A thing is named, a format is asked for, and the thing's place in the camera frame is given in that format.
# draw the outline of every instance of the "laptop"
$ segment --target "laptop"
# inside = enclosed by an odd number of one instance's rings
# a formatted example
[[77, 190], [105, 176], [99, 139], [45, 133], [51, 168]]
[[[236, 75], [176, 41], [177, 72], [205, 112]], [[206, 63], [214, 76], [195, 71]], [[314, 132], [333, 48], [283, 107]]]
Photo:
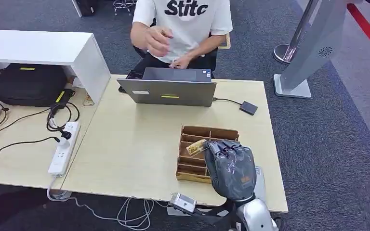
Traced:
[[147, 67], [142, 79], [117, 82], [136, 103], [210, 107], [216, 89], [208, 69]]

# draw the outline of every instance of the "red stripe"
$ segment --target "red stripe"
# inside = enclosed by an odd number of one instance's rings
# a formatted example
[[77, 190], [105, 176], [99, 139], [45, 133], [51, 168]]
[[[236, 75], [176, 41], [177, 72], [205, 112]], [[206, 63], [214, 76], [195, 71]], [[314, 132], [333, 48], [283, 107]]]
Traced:
[[368, 38], [370, 38], [370, 24], [365, 19], [365, 17], [361, 14], [358, 8], [354, 4], [350, 3], [350, 4], [347, 4], [347, 9], [352, 14], [355, 21], [358, 23], [358, 25], [361, 27], [364, 33], [368, 36]]

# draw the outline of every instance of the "electronic device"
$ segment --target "electronic device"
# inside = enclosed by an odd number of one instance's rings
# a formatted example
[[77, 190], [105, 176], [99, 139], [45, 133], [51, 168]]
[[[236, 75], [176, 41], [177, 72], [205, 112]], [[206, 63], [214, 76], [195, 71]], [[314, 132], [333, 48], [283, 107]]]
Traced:
[[170, 200], [170, 204], [184, 213], [192, 214], [195, 211], [195, 206], [197, 205], [197, 201], [189, 198], [179, 192], [176, 192], [172, 195]]
[[70, 132], [71, 137], [67, 140], [61, 139], [61, 142], [58, 143], [56, 152], [53, 155], [52, 163], [48, 170], [49, 174], [57, 177], [63, 176], [66, 172], [80, 131], [80, 124], [78, 121], [67, 122], [63, 131]]
[[69, 102], [70, 98], [75, 93], [76, 92], [72, 89], [63, 89], [63, 91], [60, 92], [59, 96], [57, 97], [57, 99], [55, 101], [55, 103], [59, 103], [59, 104], [52, 108], [52, 114], [55, 115], [57, 113], [57, 110], [63, 109], [66, 105], [65, 103]]
[[202, 69], [146, 68], [143, 79], [117, 82], [136, 103], [209, 107], [216, 89]]
[[255, 105], [253, 105], [249, 102], [244, 101], [242, 103], [242, 105], [240, 106], [239, 110], [241, 110], [243, 112], [246, 112], [249, 115], [254, 115], [254, 113], [257, 110], [257, 106], [255, 106]]

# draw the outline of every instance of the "wooden compartment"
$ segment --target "wooden compartment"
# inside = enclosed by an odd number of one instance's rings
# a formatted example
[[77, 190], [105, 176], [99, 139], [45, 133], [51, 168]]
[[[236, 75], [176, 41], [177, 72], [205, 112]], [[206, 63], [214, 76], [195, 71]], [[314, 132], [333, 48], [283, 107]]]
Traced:
[[206, 168], [204, 152], [190, 156], [186, 147], [202, 139], [207, 141], [221, 139], [237, 141], [238, 138], [239, 133], [235, 130], [183, 126], [179, 143], [176, 178], [178, 180], [211, 183], [211, 177]]

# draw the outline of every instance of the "small object in robotic hand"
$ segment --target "small object in robotic hand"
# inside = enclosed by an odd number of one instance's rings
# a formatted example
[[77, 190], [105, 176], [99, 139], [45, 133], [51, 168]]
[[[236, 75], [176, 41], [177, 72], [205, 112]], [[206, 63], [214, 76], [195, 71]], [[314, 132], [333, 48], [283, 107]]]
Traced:
[[200, 152], [202, 152], [203, 150], [205, 150], [204, 148], [204, 143], [206, 142], [205, 139], [202, 139], [202, 140], [199, 140], [191, 145], [189, 145], [188, 147], [186, 147], [186, 150], [188, 151], [188, 154], [190, 156], [194, 156]]

